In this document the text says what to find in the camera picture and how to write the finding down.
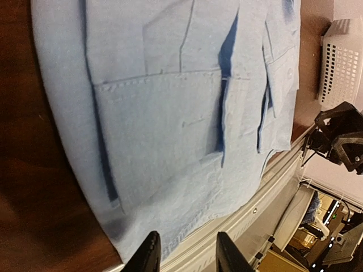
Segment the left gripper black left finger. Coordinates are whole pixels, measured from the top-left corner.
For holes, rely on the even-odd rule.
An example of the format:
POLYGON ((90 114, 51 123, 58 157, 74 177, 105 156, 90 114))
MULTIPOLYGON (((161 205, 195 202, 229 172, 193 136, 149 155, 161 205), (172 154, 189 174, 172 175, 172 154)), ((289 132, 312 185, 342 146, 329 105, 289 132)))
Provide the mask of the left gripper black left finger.
POLYGON ((157 231, 151 231, 121 271, 159 272, 160 262, 161 238, 157 231))

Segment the light blue long sleeve shirt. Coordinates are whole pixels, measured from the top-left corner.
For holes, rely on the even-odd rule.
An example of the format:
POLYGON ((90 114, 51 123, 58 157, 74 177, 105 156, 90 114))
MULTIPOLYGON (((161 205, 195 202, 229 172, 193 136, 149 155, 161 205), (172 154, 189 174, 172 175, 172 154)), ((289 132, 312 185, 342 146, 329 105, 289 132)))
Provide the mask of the light blue long sleeve shirt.
POLYGON ((127 262, 162 257, 257 191, 290 149, 300 1, 32 1, 67 159, 127 262))

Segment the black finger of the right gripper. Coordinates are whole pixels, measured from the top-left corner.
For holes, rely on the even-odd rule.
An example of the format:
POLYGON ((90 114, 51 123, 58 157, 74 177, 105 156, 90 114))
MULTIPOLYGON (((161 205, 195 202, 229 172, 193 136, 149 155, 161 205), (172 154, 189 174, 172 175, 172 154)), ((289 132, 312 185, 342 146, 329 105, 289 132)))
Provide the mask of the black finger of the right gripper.
POLYGON ((315 124, 322 136, 320 153, 349 172, 362 172, 362 113, 347 101, 321 111, 315 124))

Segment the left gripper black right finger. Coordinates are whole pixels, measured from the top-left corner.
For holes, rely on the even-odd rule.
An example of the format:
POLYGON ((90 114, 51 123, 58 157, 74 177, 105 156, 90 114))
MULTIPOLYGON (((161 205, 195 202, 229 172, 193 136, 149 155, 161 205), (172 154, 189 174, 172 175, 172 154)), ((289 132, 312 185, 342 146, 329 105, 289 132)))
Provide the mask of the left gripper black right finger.
POLYGON ((216 240, 217 272, 254 272, 243 254, 226 232, 219 232, 216 240))

